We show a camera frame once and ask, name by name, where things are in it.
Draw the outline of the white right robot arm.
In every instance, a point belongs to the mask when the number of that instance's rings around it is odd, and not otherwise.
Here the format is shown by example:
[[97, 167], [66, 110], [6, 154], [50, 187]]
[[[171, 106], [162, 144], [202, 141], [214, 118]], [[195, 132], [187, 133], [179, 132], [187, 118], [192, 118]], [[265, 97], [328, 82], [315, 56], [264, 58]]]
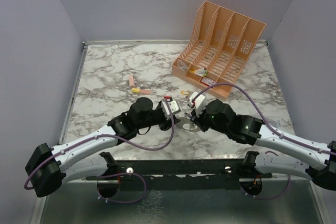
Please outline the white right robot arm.
[[240, 143], [270, 148], [283, 153], [280, 157], [248, 154], [241, 164], [246, 177], [259, 172], [294, 175], [311, 180], [315, 185], [335, 190], [335, 141], [318, 143], [288, 134], [266, 121], [249, 115], [236, 114], [230, 105], [216, 99], [189, 101], [191, 121], [203, 132], [211, 129]]

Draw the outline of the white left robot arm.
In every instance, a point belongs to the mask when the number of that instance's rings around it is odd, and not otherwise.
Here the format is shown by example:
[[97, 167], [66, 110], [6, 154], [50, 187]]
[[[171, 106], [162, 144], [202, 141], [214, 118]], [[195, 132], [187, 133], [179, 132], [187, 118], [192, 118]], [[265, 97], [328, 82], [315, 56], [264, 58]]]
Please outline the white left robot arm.
[[25, 171], [25, 190], [34, 190], [37, 197], [45, 197], [63, 183], [96, 176], [110, 179], [115, 175], [116, 166], [109, 162], [109, 156], [102, 151], [122, 143], [147, 150], [147, 147], [131, 142], [140, 129], [158, 126], [160, 130], [175, 131], [180, 112], [178, 102], [164, 97], [156, 108], [146, 97], [138, 98], [126, 111], [114, 117], [100, 129], [68, 144], [38, 145], [28, 160]]

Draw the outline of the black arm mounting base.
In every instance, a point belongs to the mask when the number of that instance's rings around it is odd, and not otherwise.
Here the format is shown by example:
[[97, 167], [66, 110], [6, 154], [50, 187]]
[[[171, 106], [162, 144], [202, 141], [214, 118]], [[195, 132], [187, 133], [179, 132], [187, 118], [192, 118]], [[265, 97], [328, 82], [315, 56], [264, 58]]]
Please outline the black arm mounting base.
[[240, 180], [252, 182], [256, 178], [270, 178], [271, 173], [260, 173], [252, 161], [236, 159], [176, 159], [176, 160], [113, 160], [105, 154], [108, 170], [103, 175], [89, 176], [87, 180], [105, 180], [108, 187], [123, 190], [141, 190], [146, 183], [148, 190], [239, 190]]

